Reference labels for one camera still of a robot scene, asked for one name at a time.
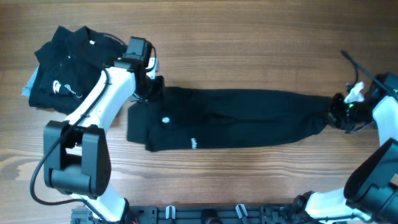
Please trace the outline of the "black t-shirt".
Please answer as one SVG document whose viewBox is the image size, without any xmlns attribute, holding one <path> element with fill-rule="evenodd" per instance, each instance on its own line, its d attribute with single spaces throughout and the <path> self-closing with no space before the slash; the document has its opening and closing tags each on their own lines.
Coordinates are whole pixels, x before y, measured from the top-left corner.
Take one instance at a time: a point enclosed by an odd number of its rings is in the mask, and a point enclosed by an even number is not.
<svg viewBox="0 0 398 224">
<path fill-rule="evenodd" d="M 151 152 L 289 144 L 319 134 L 331 99 L 289 91 L 168 86 L 128 109 L 127 140 Z"/>
</svg>

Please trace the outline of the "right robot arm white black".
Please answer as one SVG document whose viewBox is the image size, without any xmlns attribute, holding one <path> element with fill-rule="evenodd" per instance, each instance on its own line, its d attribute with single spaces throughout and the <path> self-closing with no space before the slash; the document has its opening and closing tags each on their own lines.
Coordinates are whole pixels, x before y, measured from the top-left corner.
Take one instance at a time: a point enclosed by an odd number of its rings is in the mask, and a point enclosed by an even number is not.
<svg viewBox="0 0 398 224">
<path fill-rule="evenodd" d="M 311 193 L 298 223 L 397 223 L 397 75 L 378 75 L 366 93 L 380 147 L 349 177 L 345 186 Z"/>
</svg>

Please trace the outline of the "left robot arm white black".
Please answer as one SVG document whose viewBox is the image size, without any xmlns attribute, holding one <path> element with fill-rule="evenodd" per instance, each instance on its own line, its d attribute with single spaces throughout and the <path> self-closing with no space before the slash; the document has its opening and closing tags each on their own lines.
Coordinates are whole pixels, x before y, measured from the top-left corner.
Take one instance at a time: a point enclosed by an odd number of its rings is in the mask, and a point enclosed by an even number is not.
<svg viewBox="0 0 398 224">
<path fill-rule="evenodd" d="M 164 95 L 164 78 L 156 73 L 159 59 L 146 39 L 131 37 L 125 52 L 103 64 L 101 76 L 83 103 L 64 121 L 49 121 L 44 129 L 44 155 L 30 181 L 40 170 L 48 188 L 83 203 L 93 223 L 135 223 L 129 202 L 109 183 L 111 160 L 106 132 L 126 100 L 149 103 Z"/>
</svg>

